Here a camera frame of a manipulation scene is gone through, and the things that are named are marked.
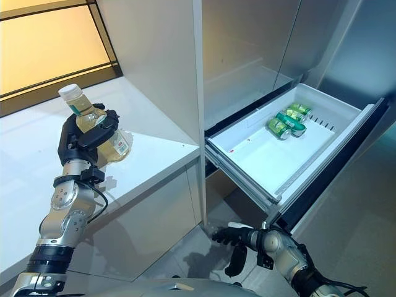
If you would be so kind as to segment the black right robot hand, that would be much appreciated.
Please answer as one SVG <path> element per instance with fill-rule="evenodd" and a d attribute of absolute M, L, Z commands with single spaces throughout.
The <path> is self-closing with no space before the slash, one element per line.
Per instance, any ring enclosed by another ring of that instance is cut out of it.
<path fill-rule="evenodd" d="M 248 253 L 247 248 L 252 247 L 249 239 L 251 231 L 252 228 L 247 227 L 226 227 L 220 228 L 212 235 L 212 240 L 217 243 L 234 246 L 230 264 L 225 268 L 227 276 L 235 277 L 243 271 Z"/>

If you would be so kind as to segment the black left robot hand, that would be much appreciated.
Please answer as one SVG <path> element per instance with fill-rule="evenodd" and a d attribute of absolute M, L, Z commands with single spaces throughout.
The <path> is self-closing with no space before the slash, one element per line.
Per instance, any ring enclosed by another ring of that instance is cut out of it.
<path fill-rule="evenodd" d="M 109 140 L 118 129 L 119 116 L 115 110 L 106 110 L 106 118 L 88 132 L 82 132 L 77 126 L 77 116 L 73 113 L 62 126 L 58 146 L 58 156 L 62 166 L 68 161 L 79 159 L 96 165 L 97 148 Z"/>

